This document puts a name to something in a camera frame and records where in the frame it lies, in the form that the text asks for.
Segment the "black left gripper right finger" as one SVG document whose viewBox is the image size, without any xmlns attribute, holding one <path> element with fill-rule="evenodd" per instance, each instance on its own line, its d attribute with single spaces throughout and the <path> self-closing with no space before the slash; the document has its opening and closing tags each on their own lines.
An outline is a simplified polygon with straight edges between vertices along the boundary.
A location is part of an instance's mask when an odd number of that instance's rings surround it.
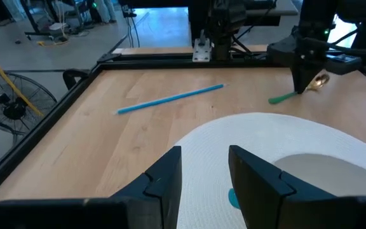
<svg viewBox="0 0 366 229">
<path fill-rule="evenodd" d="M 228 164 L 247 229 L 317 229 L 314 203 L 336 197 L 237 145 Z"/>
</svg>

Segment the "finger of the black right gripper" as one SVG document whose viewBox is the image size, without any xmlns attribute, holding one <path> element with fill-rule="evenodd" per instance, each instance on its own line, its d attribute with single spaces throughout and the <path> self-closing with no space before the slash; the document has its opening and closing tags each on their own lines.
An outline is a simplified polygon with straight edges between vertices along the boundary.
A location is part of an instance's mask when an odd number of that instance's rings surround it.
<svg viewBox="0 0 366 229">
<path fill-rule="evenodd" d="M 306 88 L 305 70 L 303 68 L 293 68 L 292 79 L 294 82 L 294 91 L 297 94 L 302 94 Z"/>
<path fill-rule="evenodd" d="M 323 86 L 325 86 L 325 70 L 318 71 L 317 73 L 309 77 L 309 82 L 305 91 L 317 91 Z"/>
</svg>

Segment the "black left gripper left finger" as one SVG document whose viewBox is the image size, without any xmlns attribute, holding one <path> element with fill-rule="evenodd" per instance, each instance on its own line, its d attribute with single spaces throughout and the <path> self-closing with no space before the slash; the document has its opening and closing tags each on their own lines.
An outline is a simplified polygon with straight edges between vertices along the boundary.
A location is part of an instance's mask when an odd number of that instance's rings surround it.
<svg viewBox="0 0 366 229">
<path fill-rule="evenodd" d="M 126 206 L 128 229 L 176 229 L 182 190 L 182 148 L 174 146 L 112 195 Z"/>
</svg>

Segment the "fork with blue handle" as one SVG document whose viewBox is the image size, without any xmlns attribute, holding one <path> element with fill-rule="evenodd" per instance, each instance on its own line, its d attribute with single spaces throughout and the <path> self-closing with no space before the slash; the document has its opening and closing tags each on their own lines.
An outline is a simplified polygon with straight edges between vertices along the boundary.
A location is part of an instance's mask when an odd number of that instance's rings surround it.
<svg viewBox="0 0 366 229">
<path fill-rule="evenodd" d="M 229 191 L 228 191 L 228 200 L 229 200 L 229 203 L 236 209 L 239 209 L 240 208 L 240 205 L 239 205 L 239 202 L 238 202 L 238 199 L 236 197 L 236 194 L 235 194 L 235 191 L 233 188 L 230 188 Z"/>
</svg>

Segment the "green plastic spoon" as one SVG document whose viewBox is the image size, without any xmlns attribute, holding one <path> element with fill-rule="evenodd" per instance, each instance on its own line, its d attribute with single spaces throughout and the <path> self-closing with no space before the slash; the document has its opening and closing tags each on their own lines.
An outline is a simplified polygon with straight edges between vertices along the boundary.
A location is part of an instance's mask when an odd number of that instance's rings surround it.
<svg viewBox="0 0 366 229">
<path fill-rule="evenodd" d="M 306 90 L 318 90 L 321 87 L 323 87 L 325 84 L 327 84 L 329 82 L 329 80 L 330 80 L 330 76 L 328 74 L 319 74 L 312 79 L 312 81 L 306 87 Z M 285 95 L 269 98 L 268 102 L 270 104 L 278 104 L 295 95 L 297 95 L 297 92 L 290 92 Z"/>
</svg>

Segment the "white plastic bowl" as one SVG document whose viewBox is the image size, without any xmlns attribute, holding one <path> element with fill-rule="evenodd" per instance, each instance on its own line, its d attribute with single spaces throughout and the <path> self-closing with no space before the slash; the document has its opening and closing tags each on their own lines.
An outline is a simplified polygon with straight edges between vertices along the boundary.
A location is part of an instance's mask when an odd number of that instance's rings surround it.
<svg viewBox="0 0 366 229">
<path fill-rule="evenodd" d="M 332 156 L 290 155 L 274 165 L 338 197 L 366 195 L 366 169 Z"/>
</svg>

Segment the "blue straw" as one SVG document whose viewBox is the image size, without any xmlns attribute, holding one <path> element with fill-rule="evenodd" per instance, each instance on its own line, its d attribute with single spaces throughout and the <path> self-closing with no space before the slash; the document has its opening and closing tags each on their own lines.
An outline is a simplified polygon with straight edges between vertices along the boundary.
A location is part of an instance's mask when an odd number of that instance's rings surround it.
<svg viewBox="0 0 366 229">
<path fill-rule="evenodd" d="M 186 98 L 186 97 L 190 97 L 190 96 L 194 96 L 194 95 L 198 95 L 198 94 L 203 94 L 203 93 L 206 93 L 206 92 L 211 92 L 213 90 L 218 90 L 218 89 L 224 88 L 224 87 L 225 87 L 225 84 L 214 85 L 214 86 L 210 86 L 210 87 L 206 87 L 206 88 L 202 88 L 202 89 L 198 89 L 198 90 L 193 90 L 193 91 L 190 91 L 190 92 L 185 92 L 183 94 L 172 95 L 172 96 L 169 96 L 169 97 L 164 97 L 164 98 L 153 100 L 153 101 L 143 102 L 143 103 L 136 104 L 136 105 L 133 105 L 133 106 L 120 108 L 120 109 L 114 111 L 113 113 L 117 114 L 117 115 L 122 115 L 122 114 L 129 113 L 129 112 L 132 112 L 132 111 L 136 111 L 136 110 L 139 110 L 139 109 L 144 109 L 144 108 L 148 108 L 148 107 L 151 107 L 151 106 L 157 106 L 157 105 L 160 105 L 160 104 L 164 104 L 164 103 L 171 102 L 171 101 L 176 101 L 176 100 L 183 99 L 183 98 Z"/>
</svg>

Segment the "white round woven placemat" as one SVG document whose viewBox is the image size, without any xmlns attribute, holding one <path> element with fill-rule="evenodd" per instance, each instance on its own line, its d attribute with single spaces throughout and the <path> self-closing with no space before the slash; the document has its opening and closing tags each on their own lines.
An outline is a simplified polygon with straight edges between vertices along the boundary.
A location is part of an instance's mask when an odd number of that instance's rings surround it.
<svg viewBox="0 0 366 229">
<path fill-rule="evenodd" d="M 177 229 L 246 229 L 228 200 L 228 153 L 237 145 L 274 165 L 290 155 L 332 156 L 366 169 L 366 143 L 332 127 L 273 113 L 219 118 L 177 142 L 182 148 L 182 191 Z"/>
</svg>

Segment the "grey desk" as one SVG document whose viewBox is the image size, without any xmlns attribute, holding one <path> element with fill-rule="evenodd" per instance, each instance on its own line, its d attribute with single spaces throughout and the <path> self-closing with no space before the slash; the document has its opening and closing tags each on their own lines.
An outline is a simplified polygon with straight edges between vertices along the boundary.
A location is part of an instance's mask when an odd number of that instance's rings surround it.
<svg viewBox="0 0 366 229">
<path fill-rule="evenodd" d="M 297 16 L 302 0 L 242 0 L 247 10 L 244 26 L 279 26 L 281 17 Z"/>
</svg>

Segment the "black curved loop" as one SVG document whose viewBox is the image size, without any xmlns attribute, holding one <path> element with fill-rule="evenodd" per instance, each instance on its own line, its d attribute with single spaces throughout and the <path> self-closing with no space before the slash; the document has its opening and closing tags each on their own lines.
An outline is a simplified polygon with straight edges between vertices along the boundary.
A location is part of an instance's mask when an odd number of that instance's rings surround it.
<svg viewBox="0 0 366 229">
<path fill-rule="evenodd" d="M 82 69 L 67 69 L 62 73 L 63 81 L 68 90 L 76 84 L 76 78 L 88 77 L 89 70 Z"/>
</svg>

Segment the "black floor fan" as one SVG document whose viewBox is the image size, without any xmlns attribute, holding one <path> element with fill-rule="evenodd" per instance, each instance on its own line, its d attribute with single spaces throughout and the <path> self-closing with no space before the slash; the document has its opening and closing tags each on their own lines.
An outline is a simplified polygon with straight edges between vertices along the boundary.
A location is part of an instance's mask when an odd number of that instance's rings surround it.
<svg viewBox="0 0 366 229">
<path fill-rule="evenodd" d="M 44 115 L 57 103 L 53 94 L 38 82 L 19 74 L 6 75 Z M 26 135 L 42 119 L 0 75 L 0 130 L 12 134 L 13 140 L 17 141 L 20 135 Z"/>
</svg>

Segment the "person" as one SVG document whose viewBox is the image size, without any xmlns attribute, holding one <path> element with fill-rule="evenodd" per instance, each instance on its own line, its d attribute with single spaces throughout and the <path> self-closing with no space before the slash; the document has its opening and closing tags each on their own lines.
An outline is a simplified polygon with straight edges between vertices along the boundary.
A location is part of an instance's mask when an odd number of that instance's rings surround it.
<svg viewBox="0 0 366 229">
<path fill-rule="evenodd" d="M 116 23 L 116 14 L 111 0 L 94 0 L 98 14 L 104 24 Z"/>
</svg>

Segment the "black-framed workbench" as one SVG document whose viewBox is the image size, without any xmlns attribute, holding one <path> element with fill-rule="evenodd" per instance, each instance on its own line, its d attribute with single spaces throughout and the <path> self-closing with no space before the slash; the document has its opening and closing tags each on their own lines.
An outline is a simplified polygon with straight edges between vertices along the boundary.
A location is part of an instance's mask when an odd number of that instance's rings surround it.
<svg viewBox="0 0 366 229">
<path fill-rule="evenodd" d="M 25 14 L 33 28 L 33 32 L 25 32 L 25 35 L 30 39 L 31 36 L 48 36 L 53 37 L 53 34 L 48 29 L 40 29 L 36 21 L 34 20 L 30 9 L 26 3 L 26 0 L 19 0 L 22 8 L 25 11 Z M 60 10 L 59 15 L 55 11 L 55 8 L 59 10 L 59 3 L 63 3 L 69 5 L 73 8 L 74 16 L 77 18 L 79 22 L 79 26 L 77 30 L 82 31 L 85 27 L 84 20 L 82 18 L 82 13 L 88 11 L 87 0 L 38 0 L 43 2 L 44 6 L 47 8 L 47 14 L 53 19 L 54 23 L 62 23 L 65 21 L 66 12 L 64 10 Z"/>
</svg>

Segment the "silver mounting bracket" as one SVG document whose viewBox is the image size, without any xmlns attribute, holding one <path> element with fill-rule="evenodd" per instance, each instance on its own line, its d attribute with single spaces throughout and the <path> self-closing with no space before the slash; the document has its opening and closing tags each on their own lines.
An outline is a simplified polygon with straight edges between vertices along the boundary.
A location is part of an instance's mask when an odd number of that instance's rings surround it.
<svg viewBox="0 0 366 229">
<path fill-rule="evenodd" d="M 200 37 L 194 40 L 193 62 L 209 62 L 211 60 L 211 43 L 206 37 L 205 31 L 201 30 Z"/>
</svg>

